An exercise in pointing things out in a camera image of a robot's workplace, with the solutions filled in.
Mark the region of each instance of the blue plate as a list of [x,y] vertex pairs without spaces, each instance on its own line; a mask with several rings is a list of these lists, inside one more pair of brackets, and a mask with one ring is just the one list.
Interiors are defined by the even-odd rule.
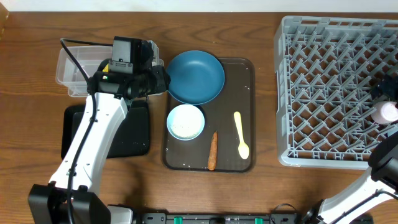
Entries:
[[225,74],[221,63],[199,50],[176,56],[167,67],[171,77],[169,93],[178,101],[200,105],[214,99],[223,89]]

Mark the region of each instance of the green tape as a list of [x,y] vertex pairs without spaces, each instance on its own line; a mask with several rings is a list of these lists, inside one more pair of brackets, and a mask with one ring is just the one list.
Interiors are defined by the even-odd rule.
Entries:
[[262,218],[255,218],[254,219],[254,224],[262,224]]
[[182,217],[174,217],[174,224],[182,224]]

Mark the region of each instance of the spoon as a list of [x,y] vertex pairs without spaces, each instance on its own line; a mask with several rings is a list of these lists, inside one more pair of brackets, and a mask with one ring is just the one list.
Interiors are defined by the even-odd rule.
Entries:
[[236,129],[238,130],[239,141],[240,141],[239,146],[238,146],[239,155],[242,157],[242,159],[247,159],[249,157],[249,146],[246,143],[244,143],[244,139],[243,139],[241,113],[238,111],[235,112],[234,119],[235,119]]

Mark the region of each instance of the wire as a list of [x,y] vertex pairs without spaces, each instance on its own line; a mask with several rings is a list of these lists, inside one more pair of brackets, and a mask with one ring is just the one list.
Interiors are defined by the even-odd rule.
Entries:
[[81,139],[81,142],[79,144],[79,147],[76,151],[75,157],[73,158],[72,165],[69,169],[69,176],[68,176],[68,188],[67,188],[67,204],[68,204],[68,217],[69,217],[69,222],[71,224],[75,223],[75,219],[73,217],[73,206],[72,206],[72,184],[73,184],[73,177],[75,175],[75,167],[77,164],[77,160],[79,159],[79,155],[81,150],[83,149],[83,146],[85,144],[85,141],[87,139],[88,134],[90,133],[91,127],[93,126],[95,122],[95,117],[97,114],[97,106],[96,106],[96,100],[95,100],[95,93],[94,89],[91,87],[90,82],[88,80],[88,75],[85,72],[85,70],[81,67],[79,64],[78,60],[72,55],[72,53],[69,51],[68,47],[65,45],[65,42],[71,42],[71,43],[76,43],[76,44],[88,44],[88,45],[100,45],[100,46],[112,46],[112,44],[101,44],[101,43],[95,43],[95,42],[86,42],[86,41],[80,41],[80,40],[71,40],[71,39],[65,39],[61,38],[61,45],[63,49],[66,51],[66,53],[69,55],[69,57],[72,59],[72,61],[75,63],[75,65],[79,68],[79,71],[83,75],[83,78],[87,82],[88,86],[88,91],[89,94],[91,95],[91,99],[93,100],[93,114],[90,118],[90,123],[88,124],[87,130]]
[[276,210],[278,210],[280,207],[283,207],[283,206],[289,206],[289,207],[293,208],[294,211],[295,211],[296,213],[298,213],[297,209],[296,209],[293,205],[291,205],[291,204],[289,204],[289,203],[282,203],[282,204],[276,206],[276,207],[271,211],[271,214],[269,214],[269,224],[271,224],[271,221],[272,221],[273,224],[275,224],[275,221],[272,219],[272,214],[273,214]]
[[374,194],[372,194],[371,196],[369,196],[367,199],[363,200],[362,202],[359,202],[357,205],[355,205],[354,207],[352,207],[351,209],[349,209],[347,212],[344,212],[342,215],[340,215],[335,221],[331,222],[330,224],[336,224],[338,223],[340,220],[342,220],[344,217],[346,217],[347,215],[349,215],[350,213],[352,213],[353,211],[357,210],[359,207],[361,207],[362,205],[368,203],[370,200],[374,199],[375,197],[378,197],[381,194],[387,194],[389,196],[391,196],[392,198],[398,200],[398,196],[394,195],[390,192],[386,192],[385,190],[377,190]]

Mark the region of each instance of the white plastic crate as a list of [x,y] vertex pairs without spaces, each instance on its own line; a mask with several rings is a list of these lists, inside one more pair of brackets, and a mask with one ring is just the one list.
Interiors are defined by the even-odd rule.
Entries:
[[283,18],[274,39],[280,163],[368,167],[372,150],[398,130],[371,119],[369,94],[383,75],[398,75],[397,35],[398,21]]
[[[164,65],[159,58],[159,48],[155,42],[148,40],[154,51],[153,65]],[[78,60],[89,77],[97,71],[100,63],[112,57],[112,47],[107,46],[78,46],[68,47],[72,55]],[[72,97],[87,96],[87,84],[78,67],[73,63],[64,49],[58,58],[56,79],[58,84],[68,87],[68,94]]]

